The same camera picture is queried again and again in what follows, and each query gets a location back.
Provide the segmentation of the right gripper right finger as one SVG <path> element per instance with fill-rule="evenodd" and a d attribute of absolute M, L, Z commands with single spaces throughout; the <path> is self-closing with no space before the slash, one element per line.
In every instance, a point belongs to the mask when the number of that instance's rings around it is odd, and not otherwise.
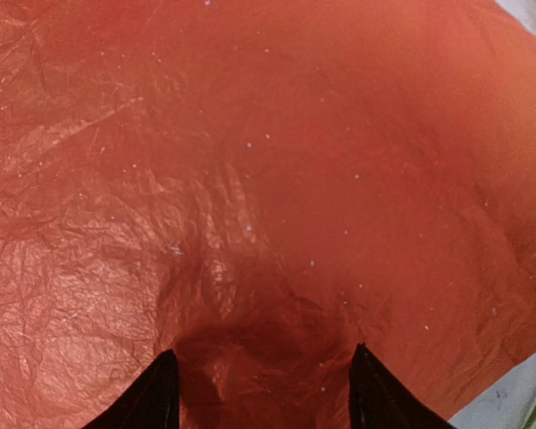
<path fill-rule="evenodd" d="M 348 369 L 352 429 L 453 429 L 426 407 L 366 347 L 356 346 Z"/>

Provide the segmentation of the orange wrapping paper sheet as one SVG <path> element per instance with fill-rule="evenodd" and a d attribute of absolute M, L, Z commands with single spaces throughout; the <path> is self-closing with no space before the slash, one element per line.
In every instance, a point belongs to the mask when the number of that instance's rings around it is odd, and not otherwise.
<path fill-rule="evenodd" d="M 185 428 L 450 417 L 536 351 L 536 37 L 492 1 L 0 1 L 0 428 L 165 349 Z"/>

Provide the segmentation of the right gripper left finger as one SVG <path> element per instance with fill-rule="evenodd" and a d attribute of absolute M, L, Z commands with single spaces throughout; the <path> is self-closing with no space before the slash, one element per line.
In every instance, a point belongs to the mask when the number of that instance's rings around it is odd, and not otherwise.
<path fill-rule="evenodd" d="M 83 429 L 179 429 L 180 381 L 172 349 L 160 353 L 130 387 Z"/>

